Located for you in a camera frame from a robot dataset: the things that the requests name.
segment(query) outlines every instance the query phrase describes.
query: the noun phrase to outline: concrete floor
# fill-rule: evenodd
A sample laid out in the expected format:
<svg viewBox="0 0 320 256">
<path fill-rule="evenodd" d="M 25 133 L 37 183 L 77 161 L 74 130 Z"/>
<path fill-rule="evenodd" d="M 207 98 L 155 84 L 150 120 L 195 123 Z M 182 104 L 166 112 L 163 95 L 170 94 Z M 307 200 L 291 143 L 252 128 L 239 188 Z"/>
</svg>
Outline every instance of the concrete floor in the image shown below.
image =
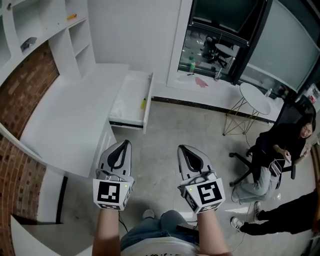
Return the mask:
<svg viewBox="0 0 320 256">
<path fill-rule="evenodd" d="M 229 187 L 229 182 L 246 172 L 247 167 L 238 159 L 229 158 L 229 152 L 238 152 L 244 156 L 249 146 L 244 135 L 222 136 L 225 118 L 224 113 L 216 111 L 153 101 L 145 135 L 141 130 L 113 128 L 117 141 L 128 139 L 132 143 L 131 173 L 135 184 L 128 204 L 121 212 L 124 223 L 131 229 L 142 220 L 142 214 L 148 208 L 153 209 L 156 216 L 174 209 L 187 221 L 196 220 L 177 189 L 182 180 L 178 169 L 177 147 L 186 144 L 207 154 L 213 168 L 222 178 L 226 201 L 216 214 L 229 249 L 236 249 L 235 256 L 299 256 L 311 237 L 310 231 L 296 235 L 278 233 L 244 236 L 230 226 L 231 216 L 252 221 L 254 204 L 239 205 L 231 201 L 232 188 Z M 248 143 L 253 146 L 259 133 L 270 128 L 266 123 L 255 122 L 247 134 Z M 314 188 L 313 164 L 309 155 L 297 166 L 295 180 L 290 178 L 290 173 L 282 175 L 280 188 L 272 199 L 262 202 L 262 208 L 271 210 L 311 192 Z M 98 213 L 99 209 L 93 203 L 92 181 L 69 175 L 62 221 L 76 221 L 93 235 Z M 122 236 L 125 234 L 121 224 L 120 233 Z"/>
</svg>

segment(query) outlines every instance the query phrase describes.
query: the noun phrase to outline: office chair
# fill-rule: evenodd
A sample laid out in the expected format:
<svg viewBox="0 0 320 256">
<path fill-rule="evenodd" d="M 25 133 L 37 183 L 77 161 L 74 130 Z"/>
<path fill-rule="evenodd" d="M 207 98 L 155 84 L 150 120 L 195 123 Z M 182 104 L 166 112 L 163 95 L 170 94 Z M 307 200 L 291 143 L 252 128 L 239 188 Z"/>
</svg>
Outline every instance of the office chair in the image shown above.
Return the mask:
<svg viewBox="0 0 320 256">
<path fill-rule="evenodd" d="M 258 179 L 258 171 L 255 167 L 258 166 L 258 162 L 263 161 L 264 155 L 267 154 L 267 145 L 268 145 L 268 136 L 272 133 L 272 131 L 280 124 L 294 124 L 296 123 L 302 116 L 305 114 L 312 114 L 313 118 L 316 118 L 316 110 L 313 106 L 313 104 L 310 102 L 310 100 L 306 96 L 302 96 L 301 99 L 298 102 L 294 102 L 293 100 L 288 100 L 284 103 L 280 114 L 275 121 L 273 127 L 266 132 L 260 133 L 259 137 L 256 139 L 255 145 L 252 146 L 247 152 L 246 156 L 252 156 L 252 163 L 245 159 L 243 156 L 239 155 L 236 152 L 230 152 L 229 157 L 237 157 L 240 161 L 242 161 L 246 166 L 249 167 L 249 170 L 240 178 L 236 179 L 233 182 L 230 182 L 230 187 L 234 187 L 237 184 L 239 184 L 241 181 L 243 181 L 246 177 L 248 177 L 250 174 L 253 175 L 253 179 L 256 182 Z M 282 173 L 285 172 L 291 172 L 291 179 L 295 179 L 296 177 L 296 166 L 292 163 L 291 166 L 285 167 L 282 169 Z M 279 182 L 277 184 L 276 189 L 280 187 L 281 184 L 281 175 L 279 178 Z"/>
</svg>

